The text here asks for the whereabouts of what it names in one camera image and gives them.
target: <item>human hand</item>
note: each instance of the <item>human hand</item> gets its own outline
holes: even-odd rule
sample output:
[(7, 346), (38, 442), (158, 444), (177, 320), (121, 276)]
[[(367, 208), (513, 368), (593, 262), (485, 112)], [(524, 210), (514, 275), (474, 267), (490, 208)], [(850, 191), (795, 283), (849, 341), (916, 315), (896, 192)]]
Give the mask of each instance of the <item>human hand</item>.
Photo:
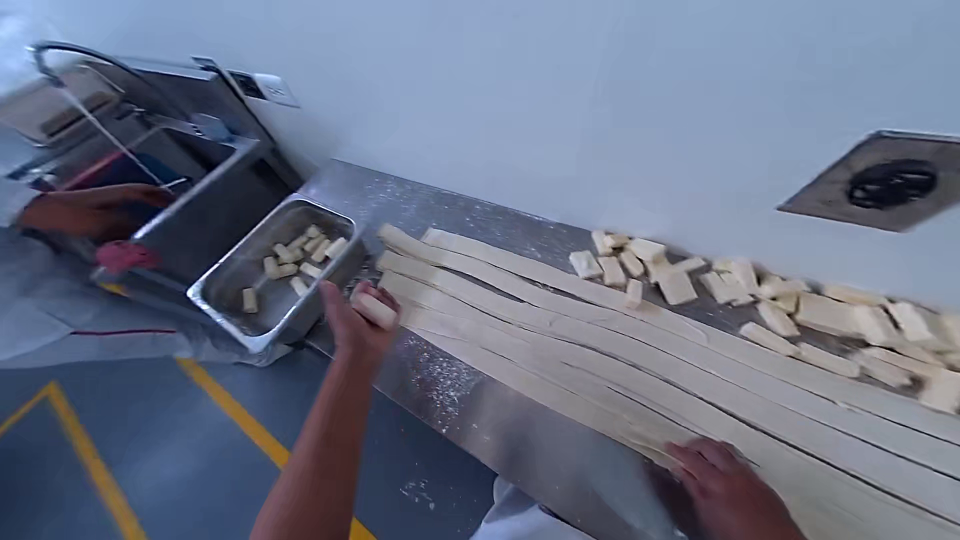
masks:
[(160, 209), (170, 206), (176, 197), (170, 191), (147, 184), (120, 184), (91, 187), (77, 191), (58, 191), (48, 196), (86, 209), (115, 209), (124, 203), (146, 203)]
[[(370, 368), (375, 374), (396, 337), (396, 327), (386, 331), (371, 324), (344, 300), (337, 285), (322, 282), (326, 320), (333, 329), (336, 356), (348, 362), (357, 362)], [(360, 282), (354, 294), (367, 293), (384, 305), (400, 313), (400, 307), (389, 292), (374, 287), (370, 282)]]
[(673, 473), (713, 540), (804, 539), (780, 496), (730, 443), (701, 438), (666, 450), (679, 462)]

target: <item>white wall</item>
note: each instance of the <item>white wall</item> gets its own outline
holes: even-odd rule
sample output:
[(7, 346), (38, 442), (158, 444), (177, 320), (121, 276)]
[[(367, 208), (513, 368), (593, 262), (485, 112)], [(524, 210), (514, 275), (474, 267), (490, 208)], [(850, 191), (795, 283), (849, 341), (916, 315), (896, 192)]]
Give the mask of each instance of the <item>white wall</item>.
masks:
[(587, 228), (960, 307), (960, 211), (774, 207), (878, 128), (960, 133), (947, 0), (37, 0), (71, 40), (284, 77), (304, 170), (355, 162)]

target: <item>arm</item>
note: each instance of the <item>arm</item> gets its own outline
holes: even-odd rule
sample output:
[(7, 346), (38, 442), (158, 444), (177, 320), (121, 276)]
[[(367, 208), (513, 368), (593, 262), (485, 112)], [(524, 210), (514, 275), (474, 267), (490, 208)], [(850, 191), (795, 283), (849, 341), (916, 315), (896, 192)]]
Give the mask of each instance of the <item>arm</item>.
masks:
[(667, 445), (674, 474), (713, 540), (804, 540), (786, 504), (729, 443), (697, 439)]
[[(383, 331), (323, 282), (336, 352), (297, 443), (253, 525), (251, 540), (346, 540), (372, 384), (396, 329)], [(390, 308), (396, 301), (369, 282), (357, 285)]]

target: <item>dough piece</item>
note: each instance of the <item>dough piece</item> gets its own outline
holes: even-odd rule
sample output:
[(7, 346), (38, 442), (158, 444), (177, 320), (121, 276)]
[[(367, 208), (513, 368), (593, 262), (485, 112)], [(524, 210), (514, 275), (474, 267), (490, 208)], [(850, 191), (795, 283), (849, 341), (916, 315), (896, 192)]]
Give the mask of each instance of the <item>dough piece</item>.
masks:
[(622, 248), (629, 243), (630, 237), (626, 234), (613, 233), (607, 234), (603, 237), (603, 245), (607, 246), (609, 249)]
[(280, 262), (287, 264), (300, 260), (300, 258), (297, 258), (296, 252), (287, 249), (287, 246), (284, 246), (283, 244), (274, 244), (274, 253), (276, 253), (276, 256), (280, 259)]
[(920, 393), (920, 403), (953, 414), (960, 407), (960, 373), (941, 369)]
[(733, 260), (730, 258), (718, 258), (713, 262), (713, 269), (716, 270), (717, 273), (732, 272)]
[(317, 248), (320, 247), (320, 244), (324, 243), (324, 240), (326, 240), (326, 236), (323, 236), (322, 234), (316, 238), (310, 238), (305, 244), (303, 244), (303, 251), (313, 255), (316, 253)]
[(860, 368), (863, 369), (863, 373), (868, 377), (879, 380), (888, 386), (900, 388), (909, 386), (913, 382), (910, 379), (909, 371), (863, 351), (853, 353), (850, 360), (859, 364)]
[(800, 301), (800, 295), (797, 293), (787, 294), (784, 296), (778, 296), (777, 298), (771, 299), (770, 303), (776, 307), (779, 307), (787, 313), (797, 312), (797, 303)]
[(766, 347), (767, 349), (770, 349), (776, 353), (780, 353), (781, 355), (800, 355), (800, 349), (798, 349), (796, 345), (763, 328), (757, 323), (747, 323), (740, 327), (740, 335), (746, 337), (761, 347)]
[(593, 240), (593, 246), (597, 250), (597, 255), (600, 257), (609, 257), (613, 255), (613, 249), (604, 242), (604, 240), (607, 238), (606, 231), (593, 231), (590, 233), (590, 238)]
[(824, 296), (829, 296), (834, 300), (846, 302), (847, 304), (882, 306), (887, 303), (887, 299), (878, 294), (847, 287), (846, 285), (826, 284), (821, 292), (823, 292)]
[(763, 318), (763, 323), (767, 328), (774, 331), (782, 337), (794, 337), (800, 335), (797, 325), (793, 324), (786, 311), (774, 306), (770, 301), (761, 300), (756, 305), (756, 311)]
[(330, 247), (330, 241), (326, 238), (320, 241), (320, 244), (317, 246), (317, 249), (313, 251), (313, 255), (310, 256), (314, 262), (323, 262), (326, 258), (326, 248)]
[(294, 241), (287, 244), (287, 249), (291, 252), (297, 249), (302, 249), (308, 241), (310, 241), (310, 237), (306, 234), (301, 234), (300, 236), (294, 238)]
[(743, 286), (743, 283), (740, 282), (734, 274), (725, 272), (720, 274), (720, 279), (723, 280), (723, 283), (730, 288), (731, 293), (734, 295), (732, 301), (734, 306), (746, 306), (754, 300), (754, 297), (750, 296), (747, 288)]
[(663, 276), (673, 272), (673, 264), (670, 264), (666, 258), (647, 260), (646, 266), (647, 275), (650, 276), (650, 283), (658, 283)]
[(780, 276), (769, 275), (763, 278), (760, 283), (760, 296), (766, 299), (779, 298), (781, 296), (796, 295), (800, 292), (807, 292), (810, 286), (800, 280), (785, 280)]
[(257, 313), (260, 310), (256, 304), (256, 289), (247, 287), (243, 289), (242, 296), (244, 313)]
[(860, 334), (850, 305), (808, 292), (800, 293), (800, 305), (793, 320), (833, 335), (856, 337)]
[(940, 315), (940, 324), (950, 338), (950, 342), (960, 349), (960, 315), (944, 313)]
[(677, 264), (673, 265), (673, 269), (677, 272), (693, 272), (698, 268), (707, 266), (707, 262), (699, 257), (685, 258)]
[(623, 250), (620, 252), (619, 258), (620, 263), (627, 269), (627, 273), (630, 274), (631, 278), (639, 278), (643, 275), (643, 263), (640, 262), (639, 258), (636, 258), (634, 252)]
[(317, 268), (309, 262), (304, 262), (300, 265), (300, 271), (307, 276), (310, 276), (314, 280), (318, 280), (320, 275), (324, 272), (323, 268)]
[(279, 266), (276, 264), (276, 259), (272, 257), (263, 258), (263, 273), (267, 275), (271, 280), (279, 280), (280, 276)]
[(743, 285), (749, 294), (759, 294), (760, 285), (756, 282), (754, 266), (745, 258), (735, 258), (731, 264), (731, 273)]
[(718, 304), (728, 304), (739, 298), (739, 288), (731, 287), (716, 272), (700, 275), (700, 281)]
[(383, 330), (392, 330), (396, 323), (396, 311), (367, 293), (354, 295), (350, 304), (364, 318)]
[(837, 375), (855, 379), (860, 376), (860, 366), (841, 356), (818, 349), (809, 343), (801, 343), (799, 358), (808, 364), (826, 369)]
[(934, 352), (956, 349), (941, 318), (936, 313), (906, 302), (896, 302), (888, 305), (887, 309), (897, 320), (897, 324), (903, 330), (903, 337), (907, 341)]
[(623, 287), (627, 284), (627, 277), (616, 257), (600, 257), (597, 259), (603, 269), (603, 284), (608, 287)]
[(882, 307), (857, 305), (852, 307), (853, 319), (867, 343), (891, 347), (903, 338)]
[(644, 240), (643, 238), (634, 238), (627, 244), (627, 249), (634, 252), (640, 260), (654, 261), (666, 257), (666, 246)]
[(629, 280), (627, 282), (627, 299), (623, 303), (624, 306), (630, 309), (636, 309), (640, 307), (641, 302), (643, 302), (643, 283), (637, 280)]
[(929, 379), (943, 369), (926, 362), (921, 362), (916, 358), (898, 355), (893, 351), (887, 351), (886, 349), (880, 349), (879, 347), (868, 347), (866, 349), (861, 349), (858, 352), (864, 355), (872, 356), (878, 360), (887, 362), (888, 364), (895, 365), (901, 369), (905, 369), (923, 379)]
[(333, 260), (339, 257), (340, 254), (342, 254), (346, 248), (347, 248), (347, 239), (341, 236), (340, 238), (333, 240), (333, 243), (327, 246), (326, 256), (329, 257), (330, 260)]
[(276, 268), (276, 278), (286, 278), (287, 276), (293, 276), (297, 273), (297, 265), (291, 262), (290, 264), (281, 264)]
[(290, 286), (294, 288), (294, 291), (297, 292), (297, 296), (301, 298), (306, 296), (306, 293), (310, 292), (310, 287), (303, 281), (300, 276), (294, 276), (290, 279)]
[(893, 346), (894, 351), (897, 351), (901, 355), (910, 356), (911, 358), (917, 359), (923, 363), (930, 364), (937, 367), (947, 367), (947, 365), (936, 355), (920, 347), (919, 345), (914, 345), (909, 341), (901, 341)]
[(603, 268), (597, 264), (593, 254), (589, 251), (575, 251), (570, 254), (570, 264), (573, 270), (583, 280), (591, 280), (603, 276)]
[(686, 272), (667, 272), (658, 282), (663, 298), (670, 306), (685, 304), (697, 299), (697, 291)]

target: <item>person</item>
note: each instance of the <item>person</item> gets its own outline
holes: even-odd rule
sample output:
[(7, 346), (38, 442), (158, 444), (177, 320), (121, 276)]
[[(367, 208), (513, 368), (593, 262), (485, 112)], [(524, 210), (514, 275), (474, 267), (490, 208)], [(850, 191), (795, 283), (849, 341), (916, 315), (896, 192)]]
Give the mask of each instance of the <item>person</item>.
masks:
[(44, 193), (0, 181), (0, 367), (157, 356), (267, 365), (287, 352), (253, 356), (218, 329), (101, 290), (87, 268), (23, 233), (124, 239), (136, 226), (122, 205), (172, 201), (146, 184)]
[[(346, 540), (372, 384), (395, 337), (368, 323), (344, 301), (336, 285), (321, 285), (333, 330), (333, 362), (326, 373), (290, 460), (260, 509), (251, 540)], [(390, 308), (390, 294), (361, 282)], [(666, 449), (673, 473), (685, 487), (712, 540), (804, 540), (786, 505), (739, 457), (729, 443), (706, 438)], [(502, 479), (494, 482), (494, 504), (474, 540), (589, 539), (550, 516)], [(510, 507), (522, 507), (511, 511)]]

